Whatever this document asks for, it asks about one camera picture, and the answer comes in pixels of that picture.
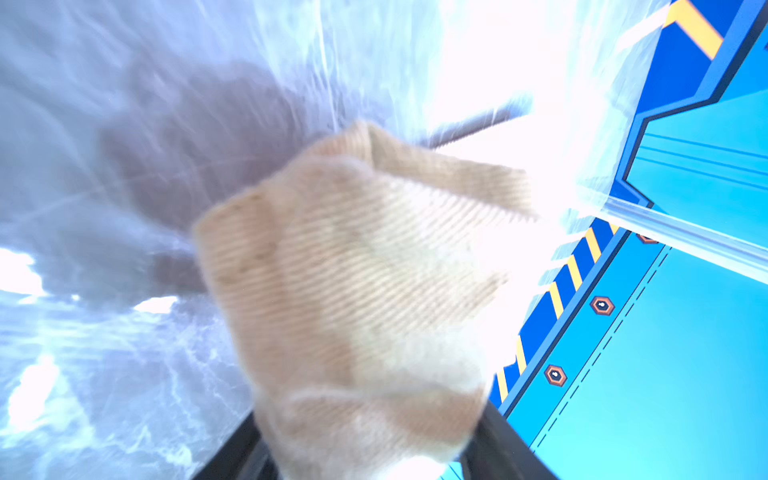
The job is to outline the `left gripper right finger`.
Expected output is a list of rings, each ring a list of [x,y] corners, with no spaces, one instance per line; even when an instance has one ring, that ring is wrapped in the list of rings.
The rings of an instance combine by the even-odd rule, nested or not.
[[[490,402],[460,456],[472,480],[557,480]]]

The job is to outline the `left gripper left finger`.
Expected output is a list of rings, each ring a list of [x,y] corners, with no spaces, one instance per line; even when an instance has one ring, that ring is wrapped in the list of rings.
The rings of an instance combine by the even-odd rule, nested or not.
[[[277,480],[278,467],[249,413],[193,480]]]

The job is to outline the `khaki long pants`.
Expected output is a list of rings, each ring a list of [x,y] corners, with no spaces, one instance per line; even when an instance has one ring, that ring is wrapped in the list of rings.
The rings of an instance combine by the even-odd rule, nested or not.
[[[470,441],[541,266],[530,176],[360,122],[194,228],[286,479],[437,479]]]

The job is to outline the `right aluminium corner post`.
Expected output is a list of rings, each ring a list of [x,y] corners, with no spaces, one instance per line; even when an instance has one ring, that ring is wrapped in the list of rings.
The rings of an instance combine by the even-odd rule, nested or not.
[[[668,214],[608,196],[603,220],[742,276],[767,284],[767,249]]]

